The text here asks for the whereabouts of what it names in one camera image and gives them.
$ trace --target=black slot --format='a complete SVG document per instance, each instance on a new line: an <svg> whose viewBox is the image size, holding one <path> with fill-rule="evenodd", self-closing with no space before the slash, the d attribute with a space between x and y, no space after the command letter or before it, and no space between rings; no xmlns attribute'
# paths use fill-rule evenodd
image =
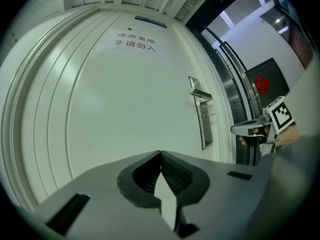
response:
<svg viewBox="0 0 320 240"><path fill-rule="evenodd" d="M175 218L174 231L180 238L186 238L199 230L195 224L187 223L181 208L177 208Z"/></svg>
<svg viewBox="0 0 320 240"><path fill-rule="evenodd" d="M229 171L228 175L235 177L235 178L239 178L242 180L246 180L246 181L250 181L252 178L252 175L250 174L246 174L246 173L242 173L242 172L238 172L238 171Z"/></svg>
<svg viewBox="0 0 320 240"><path fill-rule="evenodd" d="M76 194L46 225L64 236L89 199L85 194Z"/></svg>

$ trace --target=hand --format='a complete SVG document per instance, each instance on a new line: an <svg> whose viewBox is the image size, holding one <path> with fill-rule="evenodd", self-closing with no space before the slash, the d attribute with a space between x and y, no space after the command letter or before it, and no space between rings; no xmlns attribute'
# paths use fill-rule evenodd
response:
<svg viewBox="0 0 320 240"><path fill-rule="evenodd" d="M266 136L269 135L270 127L265 127L264 132ZM258 133L258 129L253 129L253 132L256 134ZM278 138L276 139L275 146L280 147L282 145L288 145L296 142L300 137L300 133L298 127L296 125L291 125L286 128L284 131L280 132ZM239 140L241 141L242 145L247 146L247 143L244 137L240 137Z"/></svg>

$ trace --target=sign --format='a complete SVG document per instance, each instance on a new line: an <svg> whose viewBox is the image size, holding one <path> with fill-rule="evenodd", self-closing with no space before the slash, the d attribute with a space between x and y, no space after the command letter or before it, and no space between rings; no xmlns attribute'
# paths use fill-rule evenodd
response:
<svg viewBox="0 0 320 240"><path fill-rule="evenodd" d="M164 24L164 23L162 23L160 21L154 20L152 18L146 18L146 17L142 17L142 16L138 16L137 15L137 16L135 16L135 19L143 21L143 22L149 22L149 23L158 25L158 26L163 27L163 28L167 28L166 24Z"/></svg>
<svg viewBox="0 0 320 240"><path fill-rule="evenodd" d="M131 54L160 62L168 57L162 48L162 41L137 33L110 31L101 38L94 53Z"/></svg>
<svg viewBox="0 0 320 240"><path fill-rule="evenodd" d="M261 92L263 94L265 94L267 92L267 90L269 88L269 84L270 84L270 81L267 79L264 79L261 76L257 76L255 79L255 83L254 83L257 91Z"/></svg>

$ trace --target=red logo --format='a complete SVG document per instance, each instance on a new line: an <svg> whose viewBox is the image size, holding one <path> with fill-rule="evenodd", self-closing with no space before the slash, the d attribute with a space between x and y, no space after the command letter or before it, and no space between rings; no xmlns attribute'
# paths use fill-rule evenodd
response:
<svg viewBox="0 0 320 240"><path fill-rule="evenodd" d="M267 90L269 88L269 84L270 84L270 81L267 79L264 79L261 76L257 76L255 79L255 83L254 83L258 92L261 92L263 94L265 94L267 92Z"/></svg>

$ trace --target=door handle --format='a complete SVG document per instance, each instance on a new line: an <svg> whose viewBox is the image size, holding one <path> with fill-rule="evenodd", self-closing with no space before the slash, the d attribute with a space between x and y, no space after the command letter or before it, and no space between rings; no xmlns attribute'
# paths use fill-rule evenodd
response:
<svg viewBox="0 0 320 240"><path fill-rule="evenodd" d="M212 101L212 96L210 93L207 93L203 90L199 90L199 89L196 89L196 88L190 88L189 89L189 94L192 95L192 96L196 96L198 98L202 98L202 99L205 99L205 100L202 100L200 102L200 104L203 104L203 103L207 103L209 101Z"/></svg>
<svg viewBox="0 0 320 240"><path fill-rule="evenodd" d="M203 118L205 119L206 117L210 117L210 116L214 116L214 115L215 115L215 113L204 114L204 115L202 115L201 117L203 117Z"/></svg>

